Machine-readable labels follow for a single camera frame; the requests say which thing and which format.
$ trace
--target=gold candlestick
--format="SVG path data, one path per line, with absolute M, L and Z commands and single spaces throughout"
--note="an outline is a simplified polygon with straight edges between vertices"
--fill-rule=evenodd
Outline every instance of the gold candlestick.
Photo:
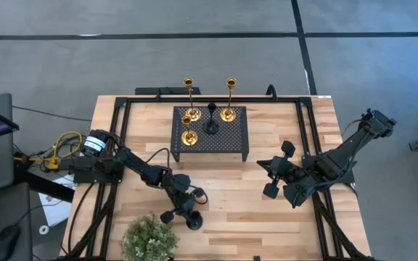
M 236 84 L 237 84 L 237 79 L 235 78 L 226 79 L 226 86 L 229 89 L 229 106 L 221 111 L 221 119 L 229 123 L 232 122 L 237 117 L 237 113 L 234 111 L 234 109 L 230 108 L 231 91 L 235 89 Z
M 193 88 L 193 79 L 187 77 L 184 79 L 183 84 L 188 90 L 189 94 L 189 103 L 191 104 L 191 108 L 185 112 L 185 115 L 190 117 L 192 121 L 197 121 L 201 118 L 201 111 L 198 108 L 193 107 L 193 100 L 192 100 L 192 88 Z
M 187 129 L 185 132 L 183 132 L 181 134 L 181 142 L 183 142 L 183 144 L 185 144 L 187 146 L 192 146 L 192 145 L 195 145 L 197 143 L 197 134 L 193 130 L 189 129 L 189 125 L 190 125 L 191 121 L 192 121 L 192 119 L 189 116 L 185 116 L 181 120 L 181 122 L 183 123 L 183 125 Z

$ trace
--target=black floor stripe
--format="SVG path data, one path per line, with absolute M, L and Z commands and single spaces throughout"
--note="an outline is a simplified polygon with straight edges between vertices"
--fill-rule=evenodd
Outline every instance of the black floor stripe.
M 0 35 L 0 40 L 45 41 L 45 40 L 143 40 L 143 39 L 202 39 L 202 38 L 289 38 L 298 37 L 289 32 L 226 32 L 226 33 L 128 33 L 101 35 Z
M 303 21 L 301 20 L 301 14 L 299 12 L 298 0 L 291 0 L 291 5 L 295 16 L 296 29 L 298 30 L 299 47 L 303 57 L 304 70 L 306 71 L 309 94 L 317 95 L 316 81 L 314 80 L 314 74 L 312 73 L 311 58 L 309 57 L 308 45 L 306 43 L 306 38 L 304 37 Z
M 418 37 L 418 32 L 375 32 L 375 33 L 305 33 L 306 38 L 391 38 Z

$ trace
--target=white paper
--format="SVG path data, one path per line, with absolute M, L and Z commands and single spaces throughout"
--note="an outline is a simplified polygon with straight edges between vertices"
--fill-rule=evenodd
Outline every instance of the white paper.
M 73 184 L 73 175 L 65 175 L 64 178 L 58 178 L 53 180 L 53 182 L 58 184 L 63 184 L 64 186 L 74 189 L 75 185 Z M 61 202 L 60 199 L 56 199 L 54 197 L 38 193 L 40 196 L 41 204 L 47 205 L 47 204 L 56 204 L 60 202 L 59 204 L 55 206 L 44 206 L 44 215 L 46 216 L 46 220 L 48 221 L 48 226 L 52 227 L 55 226 L 62 221 L 69 218 L 70 214 L 70 205 L 69 202 Z

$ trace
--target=black perforated tray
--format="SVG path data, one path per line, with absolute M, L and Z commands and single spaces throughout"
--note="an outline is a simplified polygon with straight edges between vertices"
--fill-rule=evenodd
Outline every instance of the black perforated tray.
M 198 136 L 198 141 L 193 146 L 187 146 L 181 142 L 181 134 L 185 131 L 181 119 L 189 107 L 173 108 L 171 152 L 175 161 L 180 160 L 180 153 L 241 153 L 243 162 L 246 161 L 250 151 L 246 107 L 232 107 L 237 117 L 230 123 L 224 122 L 220 117 L 223 107 L 217 107 L 213 120 L 218 123 L 219 130 L 214 135 L 209 135 L 202 129 L 204 123 L 210 119 L 208 108 L 196 108 L 201 110 L 202 117 L 190 125 L 190 130 L 196 132 Z

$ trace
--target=yellow cable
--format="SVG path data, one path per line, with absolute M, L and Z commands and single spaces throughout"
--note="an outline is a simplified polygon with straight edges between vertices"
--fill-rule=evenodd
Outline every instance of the yellow cable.
M 62 156 L 58 157 L 57 156 L 57 152 L 58 152 L 58 149 L 59 149 L 60 141 L 62 140 L 62 138 L 66 137 L 67 135 L 71 135 L 71 134 L 75 134 L 75 135 L 78 136 L 78 139 L 79 139 L 78 146 L 73 151 L 71 151 L 70 153 L 67 153 L 66 155 L 62 155 Z M 66 133 L 61 134 L 57 138 L 56 144 L 54 145 L 54 156 L 52 158 L 42 158 L 42 159 L 39 159 L 39 158 L 30 158 L 28 160 L 30 160 L 30 161 L 49 161 L 49 162 L 53 162 L 54 164 L 56 164 L 56 161 L 58 159 L 62 159 L 62 158 L 65 158 L 65 157 L 69 157 L 69 156 L 73 155 L 74 153 L 76 153 L 78 150 L 80 150 L 80 148 L 81 148 L 81 142 L 82 142 L 82 135 L 79 132 L 77 132 L 77 131 L 68 131 Z M 21 157 L 15 157 L 14 160 L 22 160 L 22 158 Z

